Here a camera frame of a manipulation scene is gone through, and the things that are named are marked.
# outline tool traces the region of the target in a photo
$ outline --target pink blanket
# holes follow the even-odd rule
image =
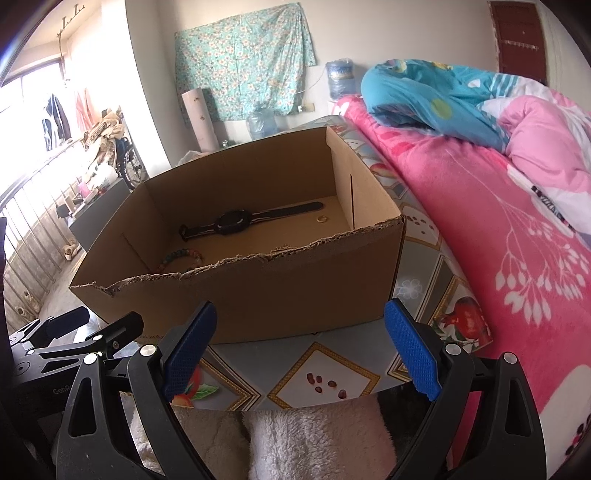
[[[591,245],[591,118],[571,100],[519,77],[482,110],[511,136],[505,154]]]
[[[519,117],[539,105],[526,98],[514,107]],[[406,181],[452,249],[495,339],[479,354],[518,355],[540,414],[551,476],[591,420],[589,247],[500,153],[426,130],[383,127],[357,97],[341,99],[336,109]],[[514,144],[516,158],[521,148]],[[519,167],[527,170],[525,163]],[[474,408],[458,432],[456,458]]]

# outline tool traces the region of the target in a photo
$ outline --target patterned tablecloth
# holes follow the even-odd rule
[[[407,220],[394,294],[416,321],[473,351],[491,341],[480,308],[437,227],[369,141],[339,116],[328,125],[363,160]],[[469,338],[474,324],[480,335]],[[292,338],[209,346],[187,395],[174,404],[213,410],[278,410],[327,404],[408,381],[383,320]]]

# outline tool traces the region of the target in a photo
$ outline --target plastic bottle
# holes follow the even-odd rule
[[[331,99],[338,100],[344,95],[356,93],[353,66],[351,59],[334,60],[326,64]]]
[[[279,132],[273,110],[260,105],[257,105],[254,111],[248,115],[246,126],[253,140],[259,140]]]

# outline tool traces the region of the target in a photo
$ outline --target blue blanket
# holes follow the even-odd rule
[[[389,60],[361,82],[368,112],[388,127],[425,124],[444,135],[505,151],[509,134],[482,111],[509,96],[518,76],[424,60]]]

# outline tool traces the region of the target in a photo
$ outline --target cardboard box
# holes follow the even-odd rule
[[[214,222],[319,200],[324,209],[184,242],[181,224]],[[326,222],[318,217],[325,216]],[[140,185],[82,262],[70,289],[107,322],[130,310],[143,342],[185,322],[202,300],[217,307],[212,343],[281,338],[382,316],[405,223],[396,204],[331,128],[288,132],[218,151]],[[204,265],[179,258],[201,252]]]

